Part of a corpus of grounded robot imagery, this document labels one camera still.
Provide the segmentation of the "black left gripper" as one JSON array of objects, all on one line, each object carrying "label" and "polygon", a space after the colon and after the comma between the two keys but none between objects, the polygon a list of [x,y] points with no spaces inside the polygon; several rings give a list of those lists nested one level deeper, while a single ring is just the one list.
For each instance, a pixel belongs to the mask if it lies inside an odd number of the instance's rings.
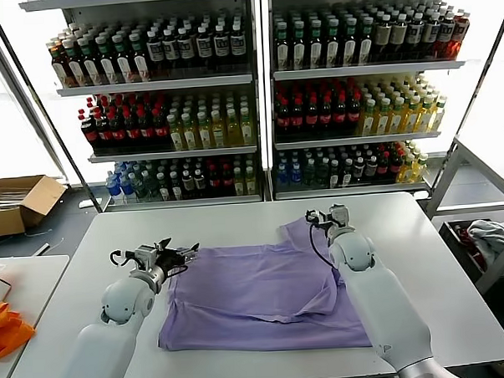
[{"label": "black left gripper", "polygon": [[166,238],[154,243],[154,247],[159,253],[155,266],[163,272],[164,281],[172,276],[184,273],[187,270],[186,264],[195,260],[199,253],[199,243],[195,243],[192,247],[166,250],[170,241],[171,238]]}]

